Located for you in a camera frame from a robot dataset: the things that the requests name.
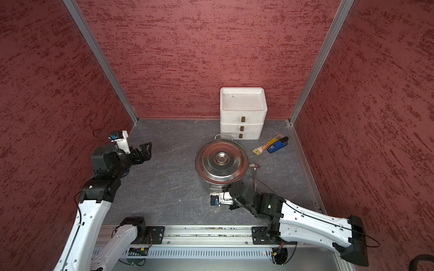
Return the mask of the long steel ladle spoon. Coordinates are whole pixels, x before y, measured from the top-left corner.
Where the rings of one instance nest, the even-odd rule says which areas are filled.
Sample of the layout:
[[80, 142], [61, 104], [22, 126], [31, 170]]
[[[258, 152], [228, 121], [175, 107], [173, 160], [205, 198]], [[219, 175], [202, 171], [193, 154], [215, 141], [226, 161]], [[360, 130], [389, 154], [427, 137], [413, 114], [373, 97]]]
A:
[[257, 185], [257, 171], [260, 169], [260, 166], [257, 163], [249, 163], [249, 168], [253, 170], [253, 188], [254, 191], [258, 191], [258, 185]]

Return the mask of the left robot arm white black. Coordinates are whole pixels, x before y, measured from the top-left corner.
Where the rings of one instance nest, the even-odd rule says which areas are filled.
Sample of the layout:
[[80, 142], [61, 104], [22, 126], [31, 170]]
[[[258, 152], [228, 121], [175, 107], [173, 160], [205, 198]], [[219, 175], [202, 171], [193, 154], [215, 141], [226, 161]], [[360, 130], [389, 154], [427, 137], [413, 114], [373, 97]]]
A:
[[114, 145], [96, 148], [91, 156], [94, 175], [79, 193], [76, 219], [55, 266], [56, 271], [110, 271], [129, 245], [146, 240], [144, 218], [128, 217], [103, 250], [92, 257], [102, 223], [122, 178], [132, 166], [151, 159], [151, 148], [151, 142], [140, 145], [138, 149], [130, 146], [121, 149]]

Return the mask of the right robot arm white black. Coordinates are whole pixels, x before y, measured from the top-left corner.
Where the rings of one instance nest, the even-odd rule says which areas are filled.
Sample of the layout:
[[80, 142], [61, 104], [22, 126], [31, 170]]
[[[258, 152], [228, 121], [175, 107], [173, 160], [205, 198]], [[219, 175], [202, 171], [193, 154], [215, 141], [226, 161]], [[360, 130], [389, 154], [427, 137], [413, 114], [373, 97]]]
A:
[[354, 265], [368, 267], [366, 236], [362, 219], [327, 216], [300, 207], [275, 193], [259, 193], [236, 182], [228, 186], [233, 205], [269, 224], [272, 242], [300, 242], [330, 249]]

